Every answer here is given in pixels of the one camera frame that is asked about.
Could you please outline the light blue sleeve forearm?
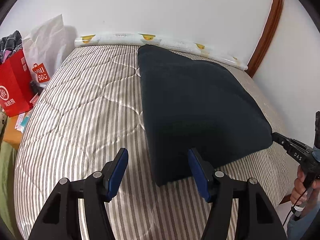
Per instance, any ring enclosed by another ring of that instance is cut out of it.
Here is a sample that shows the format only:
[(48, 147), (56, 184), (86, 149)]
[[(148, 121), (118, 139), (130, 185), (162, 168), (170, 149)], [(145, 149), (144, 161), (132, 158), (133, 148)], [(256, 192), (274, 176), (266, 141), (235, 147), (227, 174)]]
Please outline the light blue sleeve forearm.
[(318, 211), (319, 205), (316, 205), (304, 217), (300, 216), (297, 218), (295, 215), (292, 215), (287, 223), (287, 239), (301, 239), (313, 222)]

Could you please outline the person right hand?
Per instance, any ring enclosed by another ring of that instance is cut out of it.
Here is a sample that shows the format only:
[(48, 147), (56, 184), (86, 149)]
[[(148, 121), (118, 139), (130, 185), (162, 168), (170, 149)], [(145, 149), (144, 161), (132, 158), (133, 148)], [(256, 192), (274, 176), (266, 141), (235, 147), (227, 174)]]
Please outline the person right hand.
[(308, 193), (307, 189), (303, 185), (304, 180), (305, 174), (301, 166), (298, 166), (297, 178), (294, 181), (294, 188), (292, 190), (290, 200), (292, 204), (305, 204), (305, 207), (300, 214), (300, 218), (306, 216), (316, 207), (319, 195), (319, 180), (313, 181), (311, 185), (312, 191), (310, 193)]

